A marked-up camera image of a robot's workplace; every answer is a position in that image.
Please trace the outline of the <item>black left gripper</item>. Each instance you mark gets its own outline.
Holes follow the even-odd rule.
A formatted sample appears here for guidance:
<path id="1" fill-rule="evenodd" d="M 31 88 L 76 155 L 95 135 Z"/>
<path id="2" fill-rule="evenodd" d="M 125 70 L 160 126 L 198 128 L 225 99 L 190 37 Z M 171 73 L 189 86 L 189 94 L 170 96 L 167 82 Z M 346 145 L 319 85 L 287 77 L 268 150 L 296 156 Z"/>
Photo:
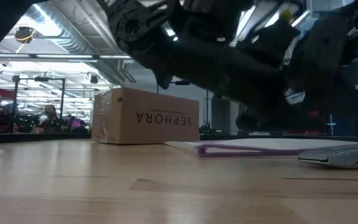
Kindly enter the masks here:
<path id="1" fill-rule="evenodd" d="M 245 104 L 239 104 L 238 130 L 278 129 L 254 118 L 247 106 L 288 106 L 284 71 L 229 46 L 250 1 L 160 1 L 154 7 L 178 37 L 158 43 L 158 86 L 168 88 L 177 76 Z"/>

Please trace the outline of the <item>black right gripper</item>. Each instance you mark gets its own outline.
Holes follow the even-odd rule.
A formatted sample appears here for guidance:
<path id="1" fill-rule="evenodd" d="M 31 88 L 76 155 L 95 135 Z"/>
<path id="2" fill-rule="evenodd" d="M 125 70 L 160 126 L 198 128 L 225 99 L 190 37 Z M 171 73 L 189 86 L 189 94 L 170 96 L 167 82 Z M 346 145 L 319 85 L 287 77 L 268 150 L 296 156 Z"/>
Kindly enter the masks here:
<path id="1" fill-rule="evenodd" d="M 303 109 L 358 117 L 358 90 L 340 73 L 348 27 L 345 18 L 318 20 L 295 45 L 287 78 L 305 93 Z"/>

